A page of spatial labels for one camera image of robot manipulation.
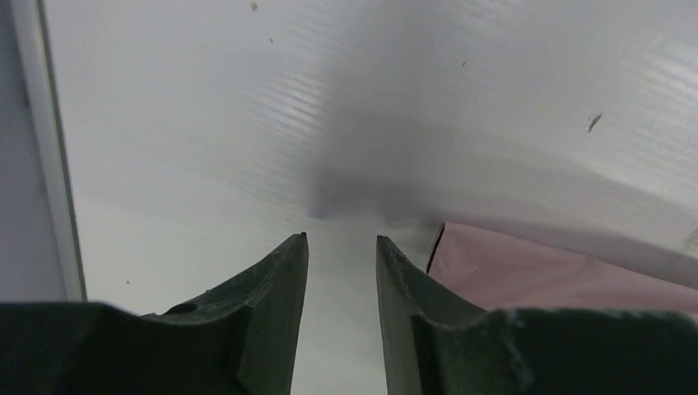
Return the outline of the pink folding umbrella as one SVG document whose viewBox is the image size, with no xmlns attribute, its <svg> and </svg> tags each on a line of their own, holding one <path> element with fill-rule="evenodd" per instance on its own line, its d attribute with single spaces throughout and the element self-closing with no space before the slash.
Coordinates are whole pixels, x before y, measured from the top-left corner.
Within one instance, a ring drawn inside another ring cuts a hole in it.
<svg viewBox="0 0 698 395">
<path fill-rule="evenodd" d="M 447 222 L 427 273 L 485 310 L 670 310 L 697 316 L 697 291 L 582 253 Z"/>
</svg>

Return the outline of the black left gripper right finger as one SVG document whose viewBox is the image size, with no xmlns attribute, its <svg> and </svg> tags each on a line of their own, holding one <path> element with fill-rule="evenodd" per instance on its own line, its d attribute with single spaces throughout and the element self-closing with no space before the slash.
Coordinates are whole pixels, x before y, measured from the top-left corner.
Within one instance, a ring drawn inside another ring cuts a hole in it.
<svg viewBox="0 0 698 395">
<path fill-rule="evenodd" d="M 486 311 L 376 240 L 390 394 L 694 394 L 697 325 L 668 311 Z"/>
</svg>

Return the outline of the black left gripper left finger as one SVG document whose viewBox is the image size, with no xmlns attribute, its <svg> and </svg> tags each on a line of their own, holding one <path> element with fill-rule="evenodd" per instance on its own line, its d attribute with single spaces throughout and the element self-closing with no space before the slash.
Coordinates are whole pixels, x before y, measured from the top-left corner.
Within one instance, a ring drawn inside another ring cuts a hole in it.
<svg viewBox="0 0 698 395">
<path fill-rule="evenodd" d="M 4 303 L 4 394 L 288 394 L 309 263 L 294 234 L 163 314 Z"/>
</svg>

